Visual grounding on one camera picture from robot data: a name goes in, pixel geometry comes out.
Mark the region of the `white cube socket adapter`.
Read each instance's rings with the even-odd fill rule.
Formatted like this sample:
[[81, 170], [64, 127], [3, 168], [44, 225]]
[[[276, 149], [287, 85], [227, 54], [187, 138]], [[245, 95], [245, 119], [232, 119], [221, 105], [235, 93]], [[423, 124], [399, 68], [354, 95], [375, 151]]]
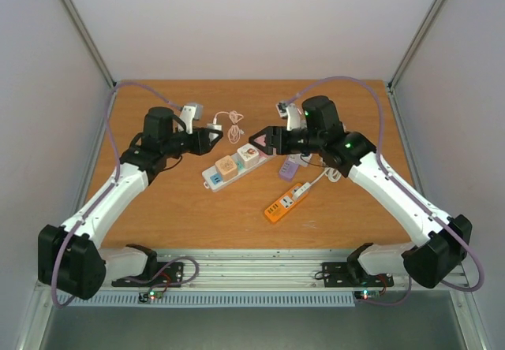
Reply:
[[255, 166], [260, 159], [258, 149], [248, 143], [237, 149], [237, 155], [238, 160], [244, 169], [250, 169]]

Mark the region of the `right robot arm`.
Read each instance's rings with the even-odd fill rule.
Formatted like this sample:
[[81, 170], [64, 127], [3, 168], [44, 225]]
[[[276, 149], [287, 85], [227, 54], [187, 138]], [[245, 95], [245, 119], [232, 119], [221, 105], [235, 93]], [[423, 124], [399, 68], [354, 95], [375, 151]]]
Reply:
[[335, 104], [318, 95], [302, 103], [306, 126], [267, 126], [249, 137], [266, 155], [319, 155], [324, 164], [369, 193], [404, 228], [410, 242], [366, 243], [347, 258], [348, 274], [365, 284], [378, 274], [407, 274], [432, 289], [467, 256], [471, 222], [451, 217], [401, 178], [363, 134], [349, 132]]

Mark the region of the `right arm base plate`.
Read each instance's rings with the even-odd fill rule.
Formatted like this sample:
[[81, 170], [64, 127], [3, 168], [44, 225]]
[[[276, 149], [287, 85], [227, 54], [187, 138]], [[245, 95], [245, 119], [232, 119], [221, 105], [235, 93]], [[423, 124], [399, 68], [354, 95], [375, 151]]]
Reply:
[[386, 274], [371, 275], [362, 270], [355, 270], [347, 262], [323, 262], [321, 269], [313, 278], [322, 281], [326, 288], [389, 288], [394, 286], [394, 279]]

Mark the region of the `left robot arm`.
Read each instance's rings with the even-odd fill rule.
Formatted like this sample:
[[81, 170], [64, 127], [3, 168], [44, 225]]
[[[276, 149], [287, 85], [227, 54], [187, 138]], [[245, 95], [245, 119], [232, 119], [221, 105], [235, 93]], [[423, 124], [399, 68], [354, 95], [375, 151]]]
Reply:
[[82, 300], [93, 297], [106, 281], [129, 280], [151, 285], [160, 272], [155, 251], [130, 244], [104, 251], [102, 242], [126, 207], [157, 176], [170, 158], [205, 155], [222, 138], [220, 130], [194, 126], [202, 106], [189, 103], [176, 114], [165, 106], [151, 108], [107, 182], [60, 226], [46, 225], [38, 235], [38, 280], [52, 292], [61, 290]]

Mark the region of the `pink cube socket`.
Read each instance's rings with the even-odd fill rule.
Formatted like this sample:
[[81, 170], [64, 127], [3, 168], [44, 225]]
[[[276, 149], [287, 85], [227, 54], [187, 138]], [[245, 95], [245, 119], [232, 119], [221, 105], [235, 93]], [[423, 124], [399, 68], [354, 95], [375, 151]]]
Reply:
[[261, 147], [265, 146], [265, 135], [259, 136], [255, 139], [256, 145], [260, 145]]

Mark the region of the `beige cube socket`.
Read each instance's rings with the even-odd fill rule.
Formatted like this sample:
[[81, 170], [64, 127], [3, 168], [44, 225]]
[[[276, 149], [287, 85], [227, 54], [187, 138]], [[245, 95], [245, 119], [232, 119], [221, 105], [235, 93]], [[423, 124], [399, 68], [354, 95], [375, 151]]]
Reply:
[[238, 166], [230, 156], [224, 156], [215, 162], [215, 168], [223, 182], [229, 181], [238, 175]]

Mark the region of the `white charger with pink cable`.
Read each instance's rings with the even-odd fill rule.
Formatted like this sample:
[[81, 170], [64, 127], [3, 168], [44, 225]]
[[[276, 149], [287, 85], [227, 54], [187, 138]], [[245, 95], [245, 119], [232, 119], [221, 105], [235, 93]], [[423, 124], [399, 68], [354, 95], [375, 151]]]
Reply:
[[226, 134], [229, 142], [231, 144], [237, 144], [241, 137], [245, 134], [239, 126], [239, 123], [244, 119], [244, 115], [238, 113], [236, 110], [219, 111], [214, 115], [212, 121], [207, 124], [207, 127], [210, 129], [222, 131], [223, 127], [219, 123], [219, 117], [221, 116], [228, 117], [230, 121], [230, 126]]

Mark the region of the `white power strip pastel sockets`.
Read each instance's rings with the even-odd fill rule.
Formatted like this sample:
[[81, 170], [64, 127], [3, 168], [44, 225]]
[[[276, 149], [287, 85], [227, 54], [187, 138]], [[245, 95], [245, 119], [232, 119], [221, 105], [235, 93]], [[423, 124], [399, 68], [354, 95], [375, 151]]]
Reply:
[[274, 158], [274, 156], [260, 155], [258, 163], [253, 166], [250, 166], [249, 168], [246, 168], [242, 165], [238, 153], [230, 155], [229, 158], [231, 158], [234, 161], [236, 169], [235, 172], [232, 172], [231, 177], [223, 177], [223, 175], [218, 171], [216, 165], [213, 165], [202, 172], [201, 175], [204, 179], [203, 185], [207, 190], [212, 192], [218, 192], [222, 190], [223, 188], [233, 184], [234, 182], [238, 181], [245, 175], [251, 173], [252, 171], [260, 168], [262, 165], [271, 161]]

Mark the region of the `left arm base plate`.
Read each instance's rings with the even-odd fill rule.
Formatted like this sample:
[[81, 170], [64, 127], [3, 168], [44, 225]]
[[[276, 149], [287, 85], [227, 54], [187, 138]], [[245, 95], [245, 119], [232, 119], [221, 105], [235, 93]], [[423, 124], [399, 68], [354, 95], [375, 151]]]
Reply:
[[172, 265], [168, 266], [160, 275], [148, 283], [139, 283], [122, 278], [116, 281], [112, 281], [111, 285], [115, 288], [147, 288], [158, 284], [166, 285], [167, 283], [172, 285], [179, 285], [182, 281], [182, 278], [185, 276], [184, 268], [185, 266], [183, 262], [175, 262]]

